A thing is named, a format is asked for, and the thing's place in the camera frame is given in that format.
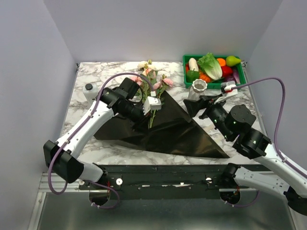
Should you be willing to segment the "black wrapping paper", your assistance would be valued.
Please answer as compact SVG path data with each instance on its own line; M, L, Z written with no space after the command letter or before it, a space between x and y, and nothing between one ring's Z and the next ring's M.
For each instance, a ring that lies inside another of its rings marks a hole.
M204 129L167 93L162 94L161 110L155 113L153 125L138 128L117 115L95 133L97 140L135 150L199 158L228 158L228 155Z

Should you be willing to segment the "peach flower stem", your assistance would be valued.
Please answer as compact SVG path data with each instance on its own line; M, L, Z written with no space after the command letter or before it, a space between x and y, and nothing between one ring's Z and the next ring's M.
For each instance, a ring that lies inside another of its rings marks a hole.
M158 71L154 70L154 69L145 69L142 73L142 75L151 83L151 85L153 86L154 84L156 84L157 80L157 73ZM142 93L143 93L143 99L142 101L144 102L146 100L146 98L148 96L150 96L150 92L151 92L151 87L148 84L147 81L143 81L142 85Z

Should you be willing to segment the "cream flower stem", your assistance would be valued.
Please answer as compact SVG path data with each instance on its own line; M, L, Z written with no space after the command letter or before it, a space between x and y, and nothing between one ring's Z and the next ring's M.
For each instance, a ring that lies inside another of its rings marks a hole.
M151 59L147 61L139 62L137 67L138 69L142 69L142 70L146 70L146 69L157 70Z

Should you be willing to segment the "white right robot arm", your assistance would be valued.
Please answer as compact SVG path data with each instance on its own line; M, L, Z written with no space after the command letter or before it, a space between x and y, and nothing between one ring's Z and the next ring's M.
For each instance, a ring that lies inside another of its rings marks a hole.
M199 100L185 99L184 104L190 117L200 110L200 119L209 118L226 141L241 155L254 160L274 172L278 179L252 172L243 166L229 163L221 175L223 186L234 185L255 188L272 195L284 196L288 206L299 214L307 214L307 180L298 173L298 165L278 154L272 141L252 128L256 117L243 104L227 112L217 96L200 96Z

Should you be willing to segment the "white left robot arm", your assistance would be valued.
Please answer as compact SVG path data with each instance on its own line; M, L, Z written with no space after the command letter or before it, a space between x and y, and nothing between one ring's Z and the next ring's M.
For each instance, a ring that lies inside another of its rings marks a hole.
M145 118L152 107L160 105L157 98L149 96L142 108L138 108L129 101L133 93L122 88L101 90L90 109L71 130L56 142L49 140L44 144L48 173L56 173L67 183L73 183L78 179L90 181L95 189L102 189L106 185L104 171L93 163L78 160L78 157L98 129L115 115L122 115L138 123Z

